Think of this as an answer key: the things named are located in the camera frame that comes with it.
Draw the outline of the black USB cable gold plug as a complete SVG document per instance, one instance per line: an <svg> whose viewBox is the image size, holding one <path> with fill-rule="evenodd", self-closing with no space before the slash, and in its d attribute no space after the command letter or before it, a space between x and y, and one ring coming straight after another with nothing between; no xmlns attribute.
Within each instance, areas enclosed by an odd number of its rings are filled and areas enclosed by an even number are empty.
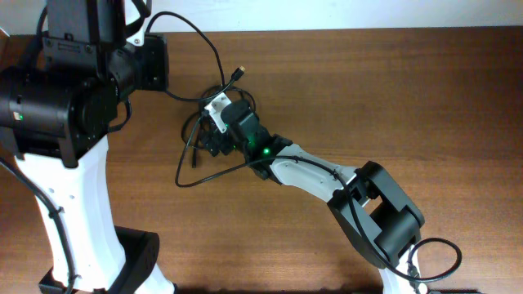
<svg viewBox="0 0 523 294"><path fill-rule="evenodd" d="M209 87L206 89L202 95L201 98L210 96L211 94L214 94L218 90L221 90L223 86L221 84L217 84L214 86ZM254 110L257 110L257 102L254 98L254 96L247 90L244 90L241 87L237 86L231 86L226 92L236 92L239 94L239 98L241 100L248 100L250 102L250 105L253 107ZM195 119L200 117L200 112L197 110L196 112L192 113L183 123L181 127L181 139L184 143L188 141L187 131L189 128L189 125L191 122L193 122ZM203 143L201 142L201 135L202 132L205 131L204 123L201 122L199 124L199 129L195 133L195 136L193 139L190 140L190 149L192 151L191 157L190 157L190 165L192 168L196 168L198 166L198 156L199 151L203 150Z"/></svg>

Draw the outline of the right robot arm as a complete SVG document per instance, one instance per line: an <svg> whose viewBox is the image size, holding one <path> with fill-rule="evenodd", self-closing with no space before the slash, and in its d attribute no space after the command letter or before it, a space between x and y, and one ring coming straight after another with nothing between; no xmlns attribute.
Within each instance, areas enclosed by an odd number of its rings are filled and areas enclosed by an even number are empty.
<svg viewBox="0 0 523 294"><path fill-rule="evenodd" d="M385 293L426 293L428 283L449 277L462 264L460 248L438 238L454 249L456 260L443 273L422 277L418 250L434 240L421 237L423 214L380 164L348 167L309 154L291 140L271 135L247 100L232 101L224 93L201 102L199 109L209 125L202 144L211 155L239 151L261 179L301 189L326 203L352 247L378 269Z"/></svg>

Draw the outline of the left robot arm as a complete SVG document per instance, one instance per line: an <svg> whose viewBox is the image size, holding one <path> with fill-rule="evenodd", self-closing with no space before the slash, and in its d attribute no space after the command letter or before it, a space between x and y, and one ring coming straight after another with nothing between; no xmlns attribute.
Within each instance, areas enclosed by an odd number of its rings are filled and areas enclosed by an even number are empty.
<svg viewBox="0 0 523 294"><path fill-rule="evenodd" d="M48 0L17 65L1 73L7 170L34 194L53 265L42 293L174 293L159 236L113 222L106 182L118 106L168 87L165 38L143 29L149 1Z"/></svg>

